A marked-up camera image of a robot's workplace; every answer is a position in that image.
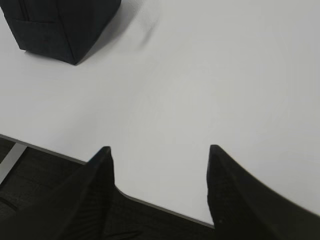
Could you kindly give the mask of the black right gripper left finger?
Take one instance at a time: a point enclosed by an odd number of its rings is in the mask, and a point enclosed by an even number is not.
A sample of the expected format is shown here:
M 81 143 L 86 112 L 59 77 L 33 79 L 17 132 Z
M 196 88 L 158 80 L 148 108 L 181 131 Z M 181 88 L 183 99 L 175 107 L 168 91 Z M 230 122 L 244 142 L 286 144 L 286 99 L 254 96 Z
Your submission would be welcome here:
M 114 162 L 102 147 L 60 186 L 0 224 L 2 240 L 101 240 L 115 190 Z

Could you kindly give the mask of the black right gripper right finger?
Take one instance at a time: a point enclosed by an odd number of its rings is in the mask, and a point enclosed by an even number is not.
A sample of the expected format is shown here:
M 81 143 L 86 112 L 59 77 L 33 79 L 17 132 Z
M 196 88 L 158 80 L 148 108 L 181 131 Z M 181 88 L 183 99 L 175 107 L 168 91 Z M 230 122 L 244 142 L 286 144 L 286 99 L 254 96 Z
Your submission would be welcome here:
M 207 203 L 218 240 L 318 240 L 320 217 L 273 191 L 219 145 L 209 149 Z

